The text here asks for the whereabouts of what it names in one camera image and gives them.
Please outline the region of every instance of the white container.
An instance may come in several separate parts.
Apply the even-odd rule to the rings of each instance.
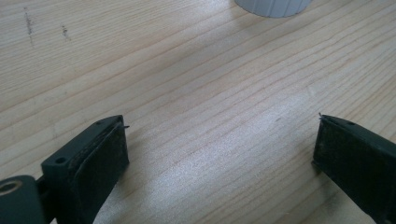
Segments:
[[[264,17],[288,17],[303,11],[311,0],[235,0],[244,10]]]

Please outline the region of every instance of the light wood surface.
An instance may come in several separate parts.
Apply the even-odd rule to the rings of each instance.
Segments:
[[[131,164],[95,223],[373,223],[310,162],[318,113],[396,142],[396,2],[0,2],[0,178],[122,114]]]

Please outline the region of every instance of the dark mark on wood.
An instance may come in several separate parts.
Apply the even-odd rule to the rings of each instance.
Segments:
[[[32,38],[32,33],[33,33],[33,29],[32,29],[32,20],[30,19],[29,14],[27,14],[27,7],[23,8],[25,11],[25,20],[26,20],[26,26],[27,26],[27,34],[29,35],[30,38],[30,44],[33,46],[33,38]]]
[[[72,40],[70,36],[67,34],[67,28],[64,25],[62,25],[62,30],[64,32],[64,38],[66,38],[66,40]]]

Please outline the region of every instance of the wood grain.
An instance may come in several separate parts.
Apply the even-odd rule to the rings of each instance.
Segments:
[[[0,2],[0,178],[122,114],[131,165],[95,223],[373,223],[310,165],[318,113],[396,142],[396,3]]]

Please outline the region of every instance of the screw hole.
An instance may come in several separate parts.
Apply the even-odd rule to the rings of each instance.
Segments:
[[[9,194],[22,186],[20,180],[11,180],[0,186],[0,196]]]
[[[61,157],[61,158],[58,158],[58,159],[56,159],[56,163],[58,163],[58,164],[62,164],[62,163],[64,163],[66,161],[66,158],[64,158],[64,157]]]

